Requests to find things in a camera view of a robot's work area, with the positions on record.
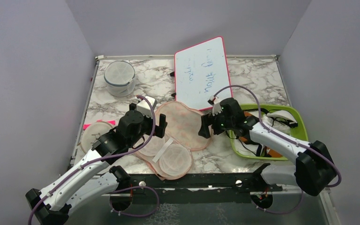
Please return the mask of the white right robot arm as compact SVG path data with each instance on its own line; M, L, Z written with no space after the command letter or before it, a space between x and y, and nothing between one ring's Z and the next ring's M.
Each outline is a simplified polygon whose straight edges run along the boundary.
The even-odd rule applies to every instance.
M317 196L339 174L325 144L309 143L265 124L256 116L246 116L234 98L220 100L210 97L212 112L201 117L199 136L206 139L232 131L237 138L261 144L292 162L292 166L267 165L252 177L252 186L263 191L270 184L298 186L302 191Z

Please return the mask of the orange bra with black straps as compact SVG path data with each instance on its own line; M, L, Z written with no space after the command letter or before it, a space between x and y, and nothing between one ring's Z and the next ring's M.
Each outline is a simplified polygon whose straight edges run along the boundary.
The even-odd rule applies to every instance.
M268 113L270 112L262 109L263 122L285 134L290 134L290 127L287 125L285 119L280 118L279 116L267 116ZM275 160L283 157L272 148L263 144L250 141L244 137L237 138L233 133L230 133L228 136L231 139L232 149L238 156L253 159L274 158Z

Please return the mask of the floral mesh laundry bag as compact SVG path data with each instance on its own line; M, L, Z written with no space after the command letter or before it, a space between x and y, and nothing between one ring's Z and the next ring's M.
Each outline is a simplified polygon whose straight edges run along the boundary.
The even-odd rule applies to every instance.
M155 112L166 116L163 138L152 139L135 155L143 160L160 180L177 180L186 175L193 163L193 151L205 149L210 139L198 135L203 113L178 101L162 104Z

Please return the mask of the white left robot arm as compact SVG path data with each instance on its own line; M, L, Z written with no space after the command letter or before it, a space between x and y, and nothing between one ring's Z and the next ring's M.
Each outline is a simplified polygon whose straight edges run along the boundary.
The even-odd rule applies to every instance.
M117 126L102 134L77 164L45 188L30 189L25 195L31 208L28 224L36 218L42 225L63 225L88 201L110 191L128 190L130 176L121 166L97 179L94 176L120 157L143 148L152 137L164 137L165 115L160 115L162 121L156 124L155 107L155 99L148 97L130 104Z

